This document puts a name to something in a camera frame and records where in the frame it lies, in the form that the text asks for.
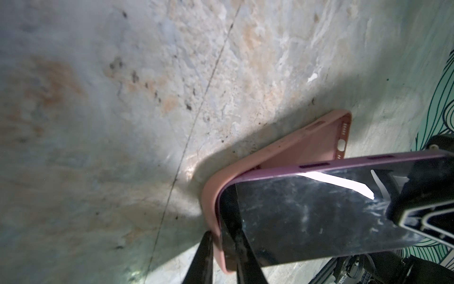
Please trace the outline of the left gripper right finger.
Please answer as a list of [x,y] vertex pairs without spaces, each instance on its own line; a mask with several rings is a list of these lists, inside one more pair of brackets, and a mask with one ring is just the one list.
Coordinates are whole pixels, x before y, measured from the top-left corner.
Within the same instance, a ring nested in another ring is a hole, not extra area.
[[238,284],[268,284],[261,267],[241,229],[234,234],[236,278]]

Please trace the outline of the pink phone case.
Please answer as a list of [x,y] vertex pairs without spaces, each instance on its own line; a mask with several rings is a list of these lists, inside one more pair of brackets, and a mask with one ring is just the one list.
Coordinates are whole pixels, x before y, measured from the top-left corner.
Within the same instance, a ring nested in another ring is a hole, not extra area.
[[331,111],[313,123],[225,167],[205,183],[201,193],[202,212],[214,235],[214,258],[223,273],[232,274],[234,270],[230,271],[226,267],[225,253],[221,248],[221,228],[216,213],[216,202],[221,190],[230,181],[247,172],[343,159],[345,151],[338,149],[338,141],[348,141],[351,122],[350,111]]

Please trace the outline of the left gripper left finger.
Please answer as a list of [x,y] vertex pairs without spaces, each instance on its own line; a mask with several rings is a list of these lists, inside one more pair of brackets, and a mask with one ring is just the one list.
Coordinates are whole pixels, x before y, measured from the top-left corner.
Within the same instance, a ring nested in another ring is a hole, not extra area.
[[182,284],[213,284],[214,244],[207,231],[200,242]]

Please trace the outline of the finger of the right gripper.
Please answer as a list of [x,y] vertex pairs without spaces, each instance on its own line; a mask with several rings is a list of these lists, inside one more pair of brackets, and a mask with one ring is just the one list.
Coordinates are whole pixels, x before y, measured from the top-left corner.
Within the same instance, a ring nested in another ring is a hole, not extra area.
[[416,161],[387,218],[396,226],[454,247],[454,158]]

